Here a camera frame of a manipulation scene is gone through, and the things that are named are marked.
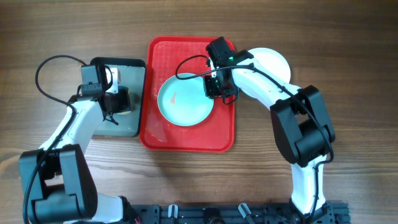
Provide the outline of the light blue plate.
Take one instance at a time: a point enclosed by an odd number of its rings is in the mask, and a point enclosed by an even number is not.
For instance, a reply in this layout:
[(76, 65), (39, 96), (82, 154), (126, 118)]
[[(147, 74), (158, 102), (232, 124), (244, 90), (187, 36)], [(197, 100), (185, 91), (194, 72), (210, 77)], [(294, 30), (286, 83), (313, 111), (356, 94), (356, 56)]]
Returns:
[(205, 95), (202, 77), (179, 73), (166, 80), (158, 93), (157, 104), (161, 115), (177, 126), (193, 126), (211, 113), (214, 100)]

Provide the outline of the white plate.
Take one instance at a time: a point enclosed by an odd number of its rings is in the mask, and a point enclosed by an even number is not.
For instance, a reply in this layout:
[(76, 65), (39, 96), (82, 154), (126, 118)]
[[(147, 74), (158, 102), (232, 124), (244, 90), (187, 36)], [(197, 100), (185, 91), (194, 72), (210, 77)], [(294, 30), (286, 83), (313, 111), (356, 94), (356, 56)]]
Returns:
[(290, 82), (290, 66), (280, 53), (264, 47), (250, 49), (248, 52), (252, 54), (268, 72), (271, 72), (284, 82)]

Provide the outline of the green yellow sponge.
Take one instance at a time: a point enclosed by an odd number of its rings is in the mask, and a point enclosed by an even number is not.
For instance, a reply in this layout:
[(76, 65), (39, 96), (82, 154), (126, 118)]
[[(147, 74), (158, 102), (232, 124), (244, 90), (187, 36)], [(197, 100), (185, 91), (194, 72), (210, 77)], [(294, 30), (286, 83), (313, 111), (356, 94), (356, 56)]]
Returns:
[(127, 114), (131, 114), (131, 111), (125, 111), (125, 112), (122, 112), (122, 113), (118, 113), (118, 115), (127, 115)]

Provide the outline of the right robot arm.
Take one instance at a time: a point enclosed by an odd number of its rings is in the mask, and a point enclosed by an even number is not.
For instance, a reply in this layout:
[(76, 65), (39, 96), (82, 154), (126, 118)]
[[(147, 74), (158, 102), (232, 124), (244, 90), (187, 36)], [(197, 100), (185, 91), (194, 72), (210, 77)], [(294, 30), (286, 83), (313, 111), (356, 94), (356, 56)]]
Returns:
[(290, 220), (315, 223), (325, 217), (323, 168), (334, 159), (335, 131), (320, 91), (291, 84), (289, 64), (275, 50), (208, 46), (206, 51), (207, 97), (226, 99), (242, 90), (270, 111), (275, 144), (292, 169)]

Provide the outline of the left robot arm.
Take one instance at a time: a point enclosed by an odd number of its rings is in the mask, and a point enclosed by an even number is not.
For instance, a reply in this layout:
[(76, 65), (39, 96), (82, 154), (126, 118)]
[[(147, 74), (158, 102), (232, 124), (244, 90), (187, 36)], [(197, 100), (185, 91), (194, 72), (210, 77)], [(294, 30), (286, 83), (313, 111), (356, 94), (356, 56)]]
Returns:
[(125, 197), (98, 193), (84, 151), (103, 121), (130, 109), (129, 90), (73, 95), (48, 141), (19, 158), (24, 223), (140, 223)]

